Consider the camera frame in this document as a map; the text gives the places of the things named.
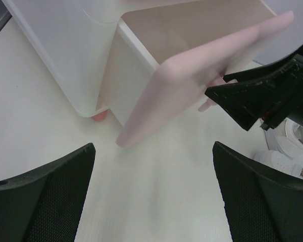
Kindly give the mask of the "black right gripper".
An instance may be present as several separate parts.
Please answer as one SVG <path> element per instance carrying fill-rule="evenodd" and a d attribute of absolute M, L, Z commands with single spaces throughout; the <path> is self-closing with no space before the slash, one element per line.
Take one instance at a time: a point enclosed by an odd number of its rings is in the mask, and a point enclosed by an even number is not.
<path fill-rule="evenodd" d="M 261 119 L 265 131 L 285 118 L 303 127 L 303 45 L 269 65 L 228 74 L 205 95 L 248 131 Z"/>

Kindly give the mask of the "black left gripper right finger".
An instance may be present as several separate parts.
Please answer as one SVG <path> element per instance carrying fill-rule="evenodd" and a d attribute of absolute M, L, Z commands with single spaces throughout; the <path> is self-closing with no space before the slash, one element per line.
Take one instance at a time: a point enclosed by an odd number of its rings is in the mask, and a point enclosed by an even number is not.
<path fill-rule="evenodd" d="M 303 179 L 220 142 L 212 152 L 233 241 L 303 241 Z"/>

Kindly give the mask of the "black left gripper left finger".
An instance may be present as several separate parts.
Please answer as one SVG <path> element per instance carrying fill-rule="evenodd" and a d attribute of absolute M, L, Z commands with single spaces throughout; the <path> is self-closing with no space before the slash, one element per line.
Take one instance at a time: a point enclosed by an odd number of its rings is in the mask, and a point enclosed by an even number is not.
<path fill-rule="evenodd" d="M 0 181 L 0 241 L 74 241 L 94 166 L 89 143 Z"/>

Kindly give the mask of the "light pink drawer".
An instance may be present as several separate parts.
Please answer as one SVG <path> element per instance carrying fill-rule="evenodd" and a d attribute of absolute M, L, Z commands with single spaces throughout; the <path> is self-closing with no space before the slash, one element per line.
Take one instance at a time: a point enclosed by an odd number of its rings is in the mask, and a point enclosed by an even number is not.
<path fill-rule="evenodd" d="M 101 96 L 128 147 L 152 134 L 241 71 L 293 22 L 263 1 L 134 3 L 117 23 Z"/>

